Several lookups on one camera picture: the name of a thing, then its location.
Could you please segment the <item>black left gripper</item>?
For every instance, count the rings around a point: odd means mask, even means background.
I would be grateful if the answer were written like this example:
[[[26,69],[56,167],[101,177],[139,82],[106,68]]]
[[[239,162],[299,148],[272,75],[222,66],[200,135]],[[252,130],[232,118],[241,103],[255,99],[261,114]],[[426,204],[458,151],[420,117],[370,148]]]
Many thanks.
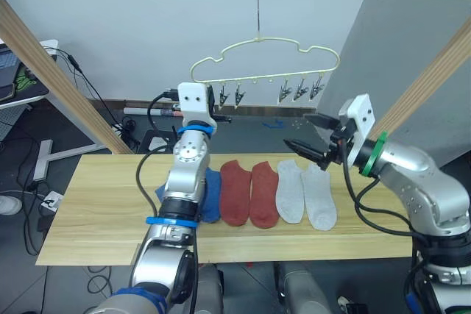
[[[210,114],[210,117],[214,121],[218,121],[218,122],[231,122],[232,118],[230,116],[215,114],[215,97],[214,97],[213,87],[211,85],[207,86],[207,94],[208,94],[208,112]]]

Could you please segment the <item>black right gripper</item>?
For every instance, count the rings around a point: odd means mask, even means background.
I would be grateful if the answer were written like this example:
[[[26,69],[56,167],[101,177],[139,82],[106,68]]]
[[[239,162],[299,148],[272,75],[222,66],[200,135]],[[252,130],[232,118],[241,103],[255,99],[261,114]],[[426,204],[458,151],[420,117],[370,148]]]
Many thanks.
[[[355,133],[354,120],[347,119],[343,124],[339,119],[322,113],[304,114],[304,119],[318,128],[331,131],[327,152],[318,151],[308,143],[296,139],[284,139],[286,146],[298,156],[315,163],[323,171],[331,163],[341,165],[344,161],[344,151],[348,151],[348,143]]]

